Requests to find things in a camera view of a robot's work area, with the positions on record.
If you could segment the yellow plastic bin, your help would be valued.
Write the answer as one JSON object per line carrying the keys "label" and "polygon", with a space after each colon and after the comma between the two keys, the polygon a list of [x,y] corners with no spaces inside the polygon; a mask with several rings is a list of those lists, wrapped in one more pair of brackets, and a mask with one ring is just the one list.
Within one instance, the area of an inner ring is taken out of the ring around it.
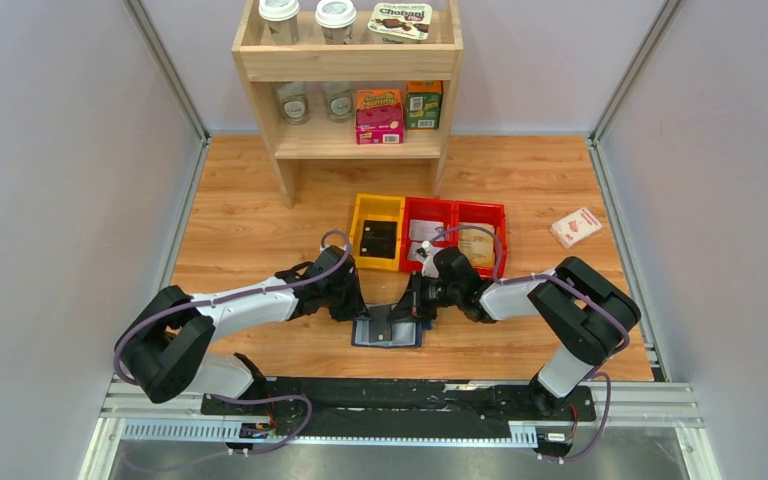
{"label": "yellow plastic bin", "polygon": [[[405,198],[403,196],[363,193],[356,196],[350,227],[350,242],[358,268],[393,272],[399,270],[404,209]],[[397,223],[398,243],[394,259],[379,259],[360,255],[361,231],[365,220],[394,221]]]}

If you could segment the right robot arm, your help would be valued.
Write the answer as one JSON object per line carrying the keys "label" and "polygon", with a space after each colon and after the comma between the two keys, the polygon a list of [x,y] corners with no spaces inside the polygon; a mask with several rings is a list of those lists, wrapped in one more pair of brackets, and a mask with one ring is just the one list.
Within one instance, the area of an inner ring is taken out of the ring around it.
{"label": "right robot arm", "polygon": [[427,263],[431,272],[411,275],[387,321],[433,320],[446,307],[478,323],[540,316],[561,343],[529,383],[530,403],[543,418],[569,407],[572,391],[629,345],[642,318],[634,300],[575,256],[546,273],[512,279],[482,277],[456,247],[439,250]]}

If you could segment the red double plastic bin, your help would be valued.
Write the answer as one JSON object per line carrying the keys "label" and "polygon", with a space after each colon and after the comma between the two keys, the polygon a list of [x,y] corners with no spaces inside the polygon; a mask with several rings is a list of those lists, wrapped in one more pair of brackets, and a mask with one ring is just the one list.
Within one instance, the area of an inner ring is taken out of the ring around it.
{"label": "red double plastic bin", "polygon": [[[505,272],[508,258],[507,245],[507,215],[505,207],[501,204],[477,203],[466,201],[439,200],[421,197],[407,197],[405,199],[404,220],[402,227],[401,255],[399,270],[405,273],[417,272],[422,268],[422,263],[407,260],[407,252],[412,242],[409,239],[408,228],[411,219],[432,220],[444,223],[445,230],[460,226],[462,222],[487,223],[495,227],[495,236],[501,242],[501,246],[495,245],[495,264],[492,269],[474,267],[478,273],[489,278],[493,269],[498,269],[498,275]],[[450,233],[433,242],[436,247],[457,246],[459,231]]]}

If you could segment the blue leather card holder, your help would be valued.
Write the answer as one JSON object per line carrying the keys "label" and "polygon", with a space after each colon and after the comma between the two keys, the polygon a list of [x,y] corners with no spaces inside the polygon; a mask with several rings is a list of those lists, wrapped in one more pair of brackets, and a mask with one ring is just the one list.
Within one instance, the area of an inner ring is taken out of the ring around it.
{"label": "blue leather card holder", "polygon": [[351,345],[368,348],[419,348],[431,320],[413,315],[396,304],[368,305],[365,315],[353,321]]}

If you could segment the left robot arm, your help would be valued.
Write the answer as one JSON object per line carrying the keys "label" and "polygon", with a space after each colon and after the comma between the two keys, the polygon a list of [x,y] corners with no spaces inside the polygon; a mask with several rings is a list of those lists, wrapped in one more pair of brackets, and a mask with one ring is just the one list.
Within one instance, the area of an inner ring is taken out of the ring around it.
{"label": "left robot arm", "polygon": [[248,287],[188,294],[177,285],[167,286],[116,341],[114,371],[155,404],[184,392],[217,394],[250,415],[264,405],[264,385],[254,380],[253,367],[241,356],[213,354],[210,345],[321,309],[336,321],[354,320],[367,311],[355,260],[338,246],[325,247],[314,261]]}

